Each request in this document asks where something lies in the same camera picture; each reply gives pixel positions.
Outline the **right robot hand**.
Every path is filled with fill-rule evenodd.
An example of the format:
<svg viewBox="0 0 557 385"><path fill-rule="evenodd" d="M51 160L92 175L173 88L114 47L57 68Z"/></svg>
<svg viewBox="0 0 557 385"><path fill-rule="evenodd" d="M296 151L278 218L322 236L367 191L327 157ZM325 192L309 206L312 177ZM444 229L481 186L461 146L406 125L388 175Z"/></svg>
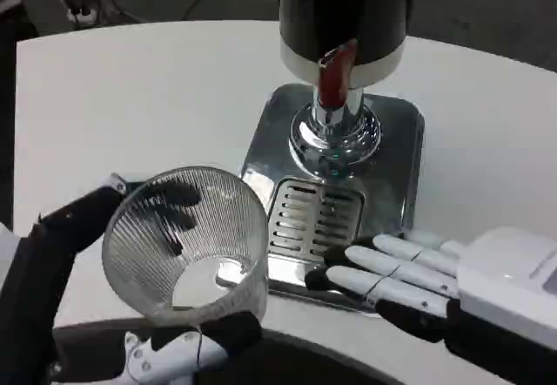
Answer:
<svg viewBox="0 0 557 385"><path fill-rule="evenodd" d="M472 242L415 229L329 247L305 276L514 384L556 381L556 243L517 227Z"/></svg>

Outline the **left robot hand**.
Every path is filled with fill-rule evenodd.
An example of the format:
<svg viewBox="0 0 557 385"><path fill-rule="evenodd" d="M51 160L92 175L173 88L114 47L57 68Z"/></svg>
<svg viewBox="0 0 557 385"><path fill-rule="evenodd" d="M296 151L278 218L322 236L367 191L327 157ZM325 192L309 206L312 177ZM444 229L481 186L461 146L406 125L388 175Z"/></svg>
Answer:
<svg viewBox="0 0 557 385"><path fill-rule="evenodd" d="M57 361L52 329L77 255L92 245L132 188L105 185L39 220L24 238L3 234L1 247L13 254L1 286L1 382L45 384ZM249 312L207 321L198 330L159 328L148 341L136 332L110 330L92 354L79 361L83 373L111 371L105 384L163 384L180 375L231 359L259 342L262 329Z"/></svg>

